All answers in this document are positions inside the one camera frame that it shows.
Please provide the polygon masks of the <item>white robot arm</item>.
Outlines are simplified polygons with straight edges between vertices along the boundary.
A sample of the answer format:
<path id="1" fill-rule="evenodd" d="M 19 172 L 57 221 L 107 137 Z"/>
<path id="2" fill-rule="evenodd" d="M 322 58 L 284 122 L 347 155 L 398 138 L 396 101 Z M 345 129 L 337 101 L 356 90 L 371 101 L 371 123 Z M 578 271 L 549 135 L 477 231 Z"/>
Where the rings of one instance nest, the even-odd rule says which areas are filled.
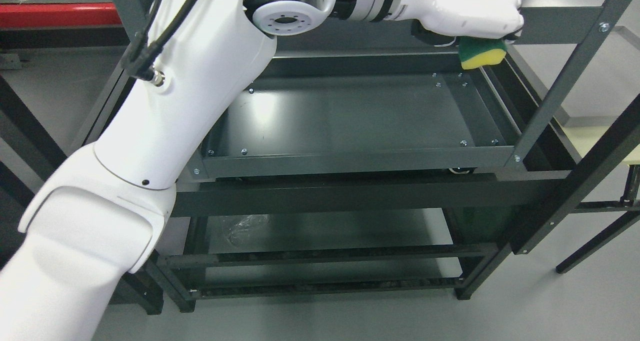
<path id="1" fill-rule="evenodd" d="M 337 0 L 155 0 L 122 58 L 135 83 L 96 141 L 74 151 L 28 204 L 25 240 L 1 270 L 3 341 L 89 341 L 126 273 L 149 259 L 199 143 L 272 60 L 273 20 L 297 35 Z"/>

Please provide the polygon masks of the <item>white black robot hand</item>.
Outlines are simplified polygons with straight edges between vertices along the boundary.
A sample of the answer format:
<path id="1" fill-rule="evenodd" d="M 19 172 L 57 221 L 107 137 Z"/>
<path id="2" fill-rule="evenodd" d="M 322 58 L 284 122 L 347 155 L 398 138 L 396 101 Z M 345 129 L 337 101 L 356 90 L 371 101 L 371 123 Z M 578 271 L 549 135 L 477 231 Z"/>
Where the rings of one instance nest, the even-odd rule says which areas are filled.
<path id="1" fill-rule="evenodd" d="M 450 37 L 500 40 L 524 26 L 522 0 L 400 0 L 389 21 L 418 20 Z"/>

